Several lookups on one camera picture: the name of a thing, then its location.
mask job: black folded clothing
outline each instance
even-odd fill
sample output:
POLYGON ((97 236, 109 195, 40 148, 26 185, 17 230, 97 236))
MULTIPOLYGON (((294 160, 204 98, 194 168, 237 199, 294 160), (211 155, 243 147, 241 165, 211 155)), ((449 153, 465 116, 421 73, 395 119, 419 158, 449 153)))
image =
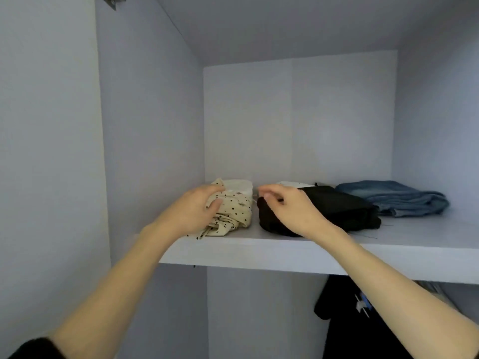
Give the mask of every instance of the black folded clothing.
MULTIPOLYGON (((301 187, 300 190, 306 193, 327 220, 347 232, 378 229, 381 226, 377 208, 362 198, 338 192, 330 186, 301 187)), ((258 208, 261 228, 279 235, 299 236, 280 222, 264 198, 258 199, 258 208)))

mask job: hand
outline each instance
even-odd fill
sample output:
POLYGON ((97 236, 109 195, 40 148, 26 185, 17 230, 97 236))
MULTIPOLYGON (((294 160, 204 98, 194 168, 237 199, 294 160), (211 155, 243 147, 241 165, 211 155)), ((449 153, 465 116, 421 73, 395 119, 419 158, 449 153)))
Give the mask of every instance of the hand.
POLYGON ((316 240, 325 231, 339 229, 316 209, 303 190, 272 184, 263 185, 258 191, 281 223, 296 234, 316 240))
POLYGON ((204 185, 184 193, 167 210, 141 231, 140 235, 160 232, 173 241, 204 229, 218 212, 222 199, 214 200, 206 208, 208 198, 225 188, 218 185, 204 185))

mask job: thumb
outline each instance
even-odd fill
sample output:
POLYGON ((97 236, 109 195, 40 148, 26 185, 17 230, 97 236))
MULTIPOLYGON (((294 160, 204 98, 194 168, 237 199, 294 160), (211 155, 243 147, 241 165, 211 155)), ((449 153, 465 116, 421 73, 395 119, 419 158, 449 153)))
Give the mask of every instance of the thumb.
POLYGON ((264 200, 266 200, 268 206, 271 208, 273 213, 276 214, 278 209, 281 207, 281 204, 279 203, 278 199, 276 199, 276 197, 271 193, 265 193, 263 198, 264 200))
POLYGON ((219 207, 222 204, 223 204, 223 199, 216 199, 210 204, 209 208, 207 209, 207 212, 210 218, 213 218, 215 216, 215 214, 219 210, 219 207))

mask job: left hand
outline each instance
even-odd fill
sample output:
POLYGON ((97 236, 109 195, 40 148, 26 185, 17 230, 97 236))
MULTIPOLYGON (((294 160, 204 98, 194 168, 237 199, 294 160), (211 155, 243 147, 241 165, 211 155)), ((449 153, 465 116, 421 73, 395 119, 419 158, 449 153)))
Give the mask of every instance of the left hand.
POLYGON ((218 185, 203 185, 187 191, 152 224, 143 228, 140 236, 161 232, 176 241, 184 235, 199 232, 211 222, 223 202, 222 199, 216 199, 206 208, 208 198, 224 190, 224 187, 218 185))

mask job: closet ceiling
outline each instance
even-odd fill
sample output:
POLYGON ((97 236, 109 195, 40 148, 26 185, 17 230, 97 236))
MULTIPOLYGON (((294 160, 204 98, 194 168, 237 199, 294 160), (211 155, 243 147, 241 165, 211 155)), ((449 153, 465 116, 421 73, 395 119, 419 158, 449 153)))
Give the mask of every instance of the closet ceiling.
POLYGON ((158 0, 205 66, 396 49, 460 0, 158 0))

